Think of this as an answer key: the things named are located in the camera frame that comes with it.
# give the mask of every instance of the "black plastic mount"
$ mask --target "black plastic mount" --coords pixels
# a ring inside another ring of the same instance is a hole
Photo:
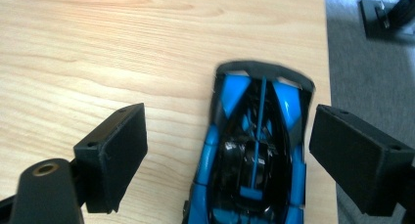
[[[415,44],[414,0],[399,0],[396,4],[361,0],[360,9],[368,39]]]
[[[83,223],[89,212],[117,211],[147,153],[144,105],[114,112],[74,148],[75,159],[41,161],[25,170],[17,194],[0,201],[0,224]]]
[[[363,213],[391,216],[397,202],[415,213],[415,150],[352,113],[321,105],[309,148]]]

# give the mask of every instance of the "blue toy car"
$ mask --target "blue toy car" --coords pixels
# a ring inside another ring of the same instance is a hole
[[[303,223],[303,135],[314,84],[241,61],[216,71],[210,120],[183,223]]]

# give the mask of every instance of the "gray carpet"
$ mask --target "gray carpet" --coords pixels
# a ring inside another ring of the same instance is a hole
[[[332,105],[414,147],[415,46],[366,40],[358,1],[326,0]],[[361,214],[339,186],[338,209],[341,224],[400,223],[403,215],[401,206],[393,217]]]

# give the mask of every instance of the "wood grain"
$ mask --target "wood grain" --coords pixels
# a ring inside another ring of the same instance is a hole
[[[0,0],[0,199],[27,167],[73,158],[113,111],[145,103],[149,153],[119,213],[84,218],[180,223],[214,70],[241,59],[312,78],[312,122],[330,104],[324,0]],[[336,223],[334,182],[307,163],[305,221]]]

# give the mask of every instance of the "model car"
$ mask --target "model car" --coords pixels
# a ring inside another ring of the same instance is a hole
[[[183,223],[303,223],[303,138],[314,84],[254,61],[216,70]]]

